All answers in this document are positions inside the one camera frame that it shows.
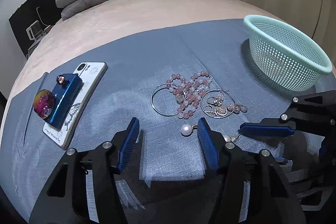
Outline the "lower grey folded blanket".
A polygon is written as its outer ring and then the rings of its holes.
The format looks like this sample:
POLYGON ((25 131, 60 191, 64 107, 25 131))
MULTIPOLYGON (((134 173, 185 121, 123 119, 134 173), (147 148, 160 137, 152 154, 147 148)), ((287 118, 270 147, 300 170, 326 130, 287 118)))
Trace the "lower grey folded blanket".
POLYGON ((65 21, 82 11, 100 5, 106 1, 109 0, 76 0, 62 10, 61 12, 62 20, 65 21))

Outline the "blue metal box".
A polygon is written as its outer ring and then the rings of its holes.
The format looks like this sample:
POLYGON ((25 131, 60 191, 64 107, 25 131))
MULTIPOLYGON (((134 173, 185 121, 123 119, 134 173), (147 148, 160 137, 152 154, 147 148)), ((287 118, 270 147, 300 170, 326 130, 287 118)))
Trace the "blue metal box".
POLYGON ((72 102, 83 85, 82 79, 77 73, 64 73, 56 78, 56 85, 52 90, 55 96, 55 106, 51 115, 45 119, 45 122, 53 128, 60 130, 72 106, 72 102))

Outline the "gold charm earring cluster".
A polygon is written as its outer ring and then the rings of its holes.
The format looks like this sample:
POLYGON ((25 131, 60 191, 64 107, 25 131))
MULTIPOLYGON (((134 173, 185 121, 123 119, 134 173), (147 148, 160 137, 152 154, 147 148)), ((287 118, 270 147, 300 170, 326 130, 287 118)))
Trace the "gold charm earring cluster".
POLYGON ((210 96, 206 99, 206 104, 202 107, 203 112, 212 118, 226 118, 232 114, 246 113, 247 107, 236 103, 230 96, 224 94, 210 96))

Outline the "blue grey cloth mat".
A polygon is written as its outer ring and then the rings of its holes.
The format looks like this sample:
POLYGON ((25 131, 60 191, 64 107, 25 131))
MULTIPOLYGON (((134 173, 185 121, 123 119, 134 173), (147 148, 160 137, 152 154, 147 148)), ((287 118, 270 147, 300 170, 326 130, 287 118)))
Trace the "blue grey cloth mat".
POLYGON ((56 76, 82 62, 108 69, 76 127, 71 146, 93 149, 139 119, 141 139, 130 163, 117 177, 117 189, 130 223, 207 223, 220 177, 207 173, 196 134, 184 137, 174 116, 173 95, 153 90, 172 74, 190 78, 208 71, 212 89, 227 89, 247 112, 208 118, 210 127, 236 135, 244 122, 277 118, 292 92, 283 89, 253 63, 242 20, 216 20, 141 32, 98 46, 96 30, 79 38, 68 23, 55 26, 29 58, 12 89, 1 144, 1 186, 18 213, 29 219, 52 170, 63 155, 42 131, 33 111, 40 89, 52 89, 56 76))

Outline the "beige bed cover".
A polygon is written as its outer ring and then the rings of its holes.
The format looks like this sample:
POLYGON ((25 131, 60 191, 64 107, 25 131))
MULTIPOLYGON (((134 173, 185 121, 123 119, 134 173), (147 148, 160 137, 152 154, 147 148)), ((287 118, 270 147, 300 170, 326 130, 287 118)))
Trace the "beige bed cover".
POLYGON ((110 0, 57 22, 27 60, 12 99, 45 72, 96 47, 143 31, 249 14, 272 16, 239 0, 110 0))

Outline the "iridescent purple round brooch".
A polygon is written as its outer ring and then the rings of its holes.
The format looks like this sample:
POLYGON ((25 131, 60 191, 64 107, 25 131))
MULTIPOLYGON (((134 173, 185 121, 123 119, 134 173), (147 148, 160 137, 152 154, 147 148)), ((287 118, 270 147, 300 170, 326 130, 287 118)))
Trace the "iridescent purple round brooch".
POLYGON ((34 112, 42 119, 48 118, 55 106, 55 96, 51 91, 40 90, 33 101, 34 112))

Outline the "white butterfly phone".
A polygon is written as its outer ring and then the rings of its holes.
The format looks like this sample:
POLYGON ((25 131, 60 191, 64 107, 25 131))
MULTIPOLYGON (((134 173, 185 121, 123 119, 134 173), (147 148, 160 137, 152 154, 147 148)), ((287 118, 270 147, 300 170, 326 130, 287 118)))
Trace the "white butterfly phone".
POLYGON ((43 126, 43 132, 63 150, 69 147, 81 114, 107 69, 108 65, 104 62, 79 64, 73 73, 77 74, 83 83, 66 111, 61 128, 56 129, 48 123, 43 126))

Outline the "large silver hoop earring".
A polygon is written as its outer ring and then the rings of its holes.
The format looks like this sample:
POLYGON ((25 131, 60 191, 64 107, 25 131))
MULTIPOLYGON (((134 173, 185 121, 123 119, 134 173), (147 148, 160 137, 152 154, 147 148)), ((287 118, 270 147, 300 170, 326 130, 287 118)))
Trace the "large silver hoop earring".
POLYGON ((173 83, 158 85, 150 96, 151 107, 163 117, 181 117, 185 100, 186 93, 179 92, 179 85, 173 83))

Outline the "white bedside appliance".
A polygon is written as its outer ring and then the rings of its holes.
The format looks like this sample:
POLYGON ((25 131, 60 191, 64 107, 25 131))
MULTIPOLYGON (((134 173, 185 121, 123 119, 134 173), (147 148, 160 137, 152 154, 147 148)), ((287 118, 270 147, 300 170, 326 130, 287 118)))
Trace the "white bedside appliance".
POLYGON ((26 32, 27 32, 27 36, 29 37, 29 39, 35 42, 39 40, 45 34, 44 29, 42 29, 42 26, 38 20, 36 20, 33 24, 31 24, 26 29, 26 32))

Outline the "mint green plastic basket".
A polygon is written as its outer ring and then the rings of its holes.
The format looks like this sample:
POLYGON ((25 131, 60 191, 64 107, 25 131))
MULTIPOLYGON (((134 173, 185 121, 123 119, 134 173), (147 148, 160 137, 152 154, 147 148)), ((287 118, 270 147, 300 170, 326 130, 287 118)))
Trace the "mint green plastic basket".
POLYGON ((281 87, 303 92, 332 72, 333 65, 324 50, 290 24, 262 15, 247 15, 243 23, 248 29, 253 61, 281 87))

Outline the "white pearl drop earring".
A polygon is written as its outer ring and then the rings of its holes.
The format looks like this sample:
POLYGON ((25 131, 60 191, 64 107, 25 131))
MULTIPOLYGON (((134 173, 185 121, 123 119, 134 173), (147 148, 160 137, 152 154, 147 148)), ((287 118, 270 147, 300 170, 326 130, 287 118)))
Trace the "white pearl drop earring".
POLYGON ((180 128, 180 133, 183 136, 190 136, 195 130, 197 130, 198 126, 190 125, 190 124, 183 124, 180 128))

